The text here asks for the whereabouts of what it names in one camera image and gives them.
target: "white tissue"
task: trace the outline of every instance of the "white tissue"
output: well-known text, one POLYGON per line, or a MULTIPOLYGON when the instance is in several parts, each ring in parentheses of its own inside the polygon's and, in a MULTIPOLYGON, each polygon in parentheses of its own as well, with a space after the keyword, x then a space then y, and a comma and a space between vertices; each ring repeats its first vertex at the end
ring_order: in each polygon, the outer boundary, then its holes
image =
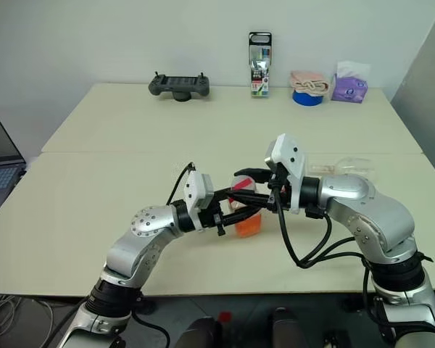
POLYGON ((337 78, 359 78, 367 81, 370 73, 370 64, 356 63, 349 60, 338 62, 336 65, 337 78))

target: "purple tissue box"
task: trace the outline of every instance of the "purple tissue box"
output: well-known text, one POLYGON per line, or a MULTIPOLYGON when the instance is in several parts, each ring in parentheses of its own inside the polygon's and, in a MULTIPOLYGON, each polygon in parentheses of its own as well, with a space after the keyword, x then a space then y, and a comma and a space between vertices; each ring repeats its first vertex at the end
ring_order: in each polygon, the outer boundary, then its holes
POLYGON ((359 78, 337 78, 332 100, 339 102, 362 103, 368 91, 368 83, 359 78))

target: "blue tape roll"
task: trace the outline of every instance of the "blue tape roll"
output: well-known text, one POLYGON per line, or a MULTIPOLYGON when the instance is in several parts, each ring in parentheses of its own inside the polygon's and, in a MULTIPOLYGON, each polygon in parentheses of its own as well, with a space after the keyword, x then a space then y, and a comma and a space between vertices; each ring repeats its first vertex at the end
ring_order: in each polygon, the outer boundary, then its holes
POLYGON ((306 107, 314 107, 322 103, 323 96, 311 96, 308 93, 293 92, 293 100, 306 107))

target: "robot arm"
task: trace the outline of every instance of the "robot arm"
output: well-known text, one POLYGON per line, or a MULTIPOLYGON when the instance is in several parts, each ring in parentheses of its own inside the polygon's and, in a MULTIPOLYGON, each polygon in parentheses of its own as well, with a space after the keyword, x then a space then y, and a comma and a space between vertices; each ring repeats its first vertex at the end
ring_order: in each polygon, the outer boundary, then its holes
POLYGON ((229 188, 214 192, 210 177, 191 170, 184 188, 185 200, 137 212, 129 229, 108 251, 99 280, 83 303, 58 348, 84 347, 96 341, 98 347, 123 347, 119 334, 125 330, 131 312, 141 300, 141 287, 160 258, 162 250, 184 233, 223 227, 245 220, 260 210, 246 207, 224 215, 220 201, 229 188))
MULTIPOLYGON (((381 327, 385 336, 396 340, 406 322, 411 331, 417 331, 412 325, 416 321, 435 328, 435 295, 421 266, 413 219, 402 204, 356 175, 304 177, 305 154, 285 134, 270 145, 265 161, 270 170, 247 169, 236 174, 250 175, 258 183, 269 182, 285 210, 298 213, 300 208, 315 207, 350 230, 372 272, 379 295, 379 326, 388 324, 381 327), (399 327, 391 325, 396 322, 399 327)), ((210 177, 196 170, 189 173, 184 196, 185 201, 149 207, 134 216, 128 231, 109 250, 97 284, 78 309, 59 348, 83 347, 84 340, 91 338, 100 340, 100 347, 123 347, 118 335, 166 245, 192 230, 217 226, 218 234, 223 235, 223 226, 244 220, 262 207, 276 211, 273 194, 229 188, 213 191, 210 177), (219 201, 229 196, 247 207, 223 215, 219 201)))
POLYGON ((265 161, 270 168, 265 176, 252 169, 238 174, 268 182, 273 190, 270 196, 252 198, 254 194, 237 191, 229 195, 274 212, 276 197, 281 197, 283 208, 293 213, 300 208, 310 208, 306 209, 307 216, 313 208, 326 212, 352 233, 361 249, 378 294, 376 322, 384 337, 396 341, 403 332, 432 331, 435 295, 421 265, 423 255, 415 243, 414 220, 406 207, 380 194, 370 181, 358 175, 304 177, 305 154, 285 134, 270 145, 265 161))

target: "black game controller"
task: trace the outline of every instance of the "black game controller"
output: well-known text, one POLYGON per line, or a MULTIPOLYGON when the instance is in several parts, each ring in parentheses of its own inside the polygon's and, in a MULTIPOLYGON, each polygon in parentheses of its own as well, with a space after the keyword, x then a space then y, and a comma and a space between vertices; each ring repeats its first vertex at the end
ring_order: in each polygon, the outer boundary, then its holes
POLYGON ((173 97, 178 102, 187 102, 191 99, 191 92, 197 92, 202 96, 210 93, 210 80, 203 75, 198 77, 166 76, 158 75, 148 85, 150 93, 159 96, 161 92, 173 92, 173 97))

